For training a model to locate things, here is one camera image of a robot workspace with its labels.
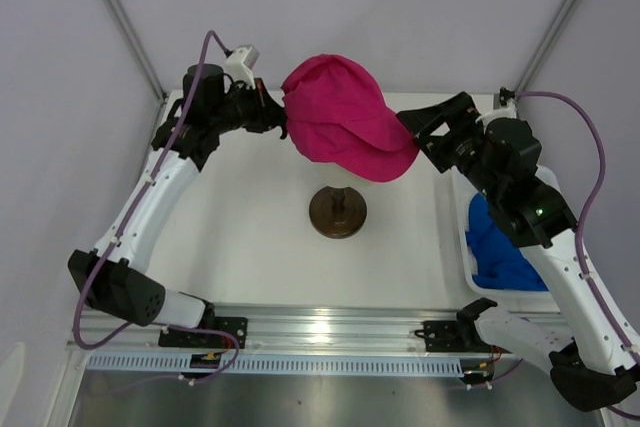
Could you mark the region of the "magenta baseball cap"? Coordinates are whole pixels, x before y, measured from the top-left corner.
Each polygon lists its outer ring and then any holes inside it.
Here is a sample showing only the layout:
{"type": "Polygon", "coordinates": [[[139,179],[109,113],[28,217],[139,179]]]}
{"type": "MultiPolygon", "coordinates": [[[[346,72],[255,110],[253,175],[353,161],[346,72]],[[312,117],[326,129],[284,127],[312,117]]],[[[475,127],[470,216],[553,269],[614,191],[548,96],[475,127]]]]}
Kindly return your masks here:
{"type": "Polygon", "coordinates": [[[296,135],[293,143],[312,162],[335,164],[356,176],[377,183],[401,177],[418,155],[414,144],[395,151],[385,151],[342,131],[328,135],[296,135]]]}

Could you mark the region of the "brown wooden round stand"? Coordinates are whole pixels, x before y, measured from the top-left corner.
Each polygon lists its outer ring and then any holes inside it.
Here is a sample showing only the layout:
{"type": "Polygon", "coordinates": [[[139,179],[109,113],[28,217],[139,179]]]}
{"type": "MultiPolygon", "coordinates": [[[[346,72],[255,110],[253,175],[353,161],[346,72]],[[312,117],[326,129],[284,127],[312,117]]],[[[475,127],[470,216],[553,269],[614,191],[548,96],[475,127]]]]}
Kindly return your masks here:
{"type": "Polygon", "coordinates": [[[318,233],[330,239],[346,239],[361,230],[368,210],[357,190],[326,186],[313,195],[308,212],[318,233]]]}

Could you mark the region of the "blue cap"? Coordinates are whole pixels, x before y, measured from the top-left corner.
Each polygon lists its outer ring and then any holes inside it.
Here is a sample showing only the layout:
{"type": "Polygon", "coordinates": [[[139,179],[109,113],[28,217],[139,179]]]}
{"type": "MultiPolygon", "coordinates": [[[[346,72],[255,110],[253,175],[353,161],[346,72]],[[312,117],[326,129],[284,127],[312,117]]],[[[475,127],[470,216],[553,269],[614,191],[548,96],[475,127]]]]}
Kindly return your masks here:
{"type": "Polygon", "coordinates": [[[465,238],[476,261],[473,282],[480,288],[545,292],[540,275],[496,226],[481,194],[474,195],[467,211],[465,238]]]}

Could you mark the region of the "cream mannequin head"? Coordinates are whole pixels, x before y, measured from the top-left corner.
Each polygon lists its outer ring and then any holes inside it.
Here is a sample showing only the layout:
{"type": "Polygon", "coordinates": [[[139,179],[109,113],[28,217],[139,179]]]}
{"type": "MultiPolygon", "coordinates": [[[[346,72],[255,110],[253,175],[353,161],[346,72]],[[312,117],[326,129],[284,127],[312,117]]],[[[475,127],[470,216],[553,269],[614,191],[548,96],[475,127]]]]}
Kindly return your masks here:
{"type": "Polygon", "coordinates": [[[314,168],[320,180],[328,187],[360,189],[373,185],[372,181],[356,175],[335,163],[316,163],[314,168]]]}

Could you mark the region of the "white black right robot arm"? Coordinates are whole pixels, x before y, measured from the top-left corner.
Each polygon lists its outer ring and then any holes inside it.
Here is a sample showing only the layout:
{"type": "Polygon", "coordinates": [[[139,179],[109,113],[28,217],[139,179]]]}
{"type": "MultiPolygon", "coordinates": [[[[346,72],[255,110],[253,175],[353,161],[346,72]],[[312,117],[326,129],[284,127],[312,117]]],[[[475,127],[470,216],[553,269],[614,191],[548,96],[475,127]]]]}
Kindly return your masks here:
{"type": "Polygon", "coordinates": [[[616,411],[639,385],[639,334],[585,254],[584,215],[537,176],[542,146],[529,124],[504,109],[483,115],[465,92],[397,118],[439,172],[456,168],[484,197],[570,329],[554,334],[481,298],[457,313],[457,342],[469,351],[487,345],[517,355],[548,374],[580,411],[616,411]]]}

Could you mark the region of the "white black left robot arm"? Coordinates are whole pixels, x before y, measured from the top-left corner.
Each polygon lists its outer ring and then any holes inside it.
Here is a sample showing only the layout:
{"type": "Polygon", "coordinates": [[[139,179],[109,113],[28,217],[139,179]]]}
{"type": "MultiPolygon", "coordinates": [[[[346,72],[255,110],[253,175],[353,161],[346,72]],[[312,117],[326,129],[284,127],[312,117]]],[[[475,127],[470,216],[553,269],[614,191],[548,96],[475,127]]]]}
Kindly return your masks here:
{"type": "Polygon", "coordinates": [[[84,307],[138,326],[181,326],[182,337],[201,348],[216,335],[215,321],[205,316],[210,305],[148,277],[153,250],[221,137],[237,129],[284,129],[286,116],[261,79],[236,80],[217,65],[190,67],[183,87],[183,97],[155,132],[143,173],[122,211],[90,251],[71,254],[68,269],[84,307]]]}

